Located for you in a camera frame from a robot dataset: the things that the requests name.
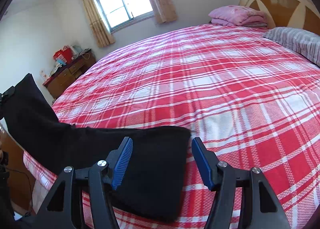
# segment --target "bed sheet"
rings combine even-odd
[[[320,199],[320,68],[263,38],[266,31],[206,24],[145,39],[100,60],[53,109],[77,127],[186,127],[220,160],[260,167],[291,227],[302,228]],[[203,228],[214,192],[203,185],[191,147],[186,162],[177,221],[115,209],[120,228]],[[46,189],[52,186],[55,174],[27,152],[24,163]],[[237,189],[230,228],[237,228],[240,203]]]

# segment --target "wooden dresser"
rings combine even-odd
[[[23,163],[23,149],[19,147],[6,130],[2,128],[0,123],[0,145],[1,144],[2,150],[9,154],[9,164],[7,168],[22,172],[10,171],[8,186],[10,188],[10,198],[14,211],[24,215],[30,209],[29,204],[32,197],[30,190],[33,190],[36,180]]]
[[[43,85],[48,89],[54,99],[83,75],[90,67],[96,63],[92,51],[86,50],[84,54],[78,56],[70,64],[60,67]]]

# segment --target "red bag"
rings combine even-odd
[[[72,57],[73,53],[69,46],[64,46],[62,50],[57,51],[53,56],[54,60],[61,59],[65,63],[71,63]]]

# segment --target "folded pink blanket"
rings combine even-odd
[[[212,24],[222,25],[222,26],[231,26],[231,27],[236,26],[231,22],[228,22],[226,20],[221,20],[221,19],[212,19],[211,23]],[[268,26],[268,24],[266,24],[264,22],[261,22],[261,21],[251,22],[251,23],[242,25],[242,27],[251,27],[251,28],[254,28],[254,27],[267,27],[267,26]]]
[[[244,26],[253,22],[267,23],[267,15],[264,12],[244,6],[221,7],[210,12],[209,16],[213,19],[228,21],[234,26]]]

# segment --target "headboard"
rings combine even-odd
[[[241,6],[264,11],[268,27],[292,27],[320,35],[320,13],[311,0],[240,0]]]

